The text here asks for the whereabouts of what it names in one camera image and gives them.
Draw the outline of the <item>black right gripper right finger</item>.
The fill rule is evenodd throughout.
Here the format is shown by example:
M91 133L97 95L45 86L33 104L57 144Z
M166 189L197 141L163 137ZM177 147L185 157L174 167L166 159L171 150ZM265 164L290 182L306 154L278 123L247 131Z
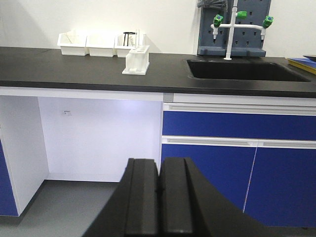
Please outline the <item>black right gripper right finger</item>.
M277 236L224 197L190 158L166 158L160 186L163 237Z

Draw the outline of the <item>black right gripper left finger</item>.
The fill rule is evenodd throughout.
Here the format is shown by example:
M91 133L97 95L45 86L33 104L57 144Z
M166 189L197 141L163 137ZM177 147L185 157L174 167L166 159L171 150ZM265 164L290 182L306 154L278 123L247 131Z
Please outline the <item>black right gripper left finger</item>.
M128 160L125 172L84 237L156 237L158 171L152 159Z

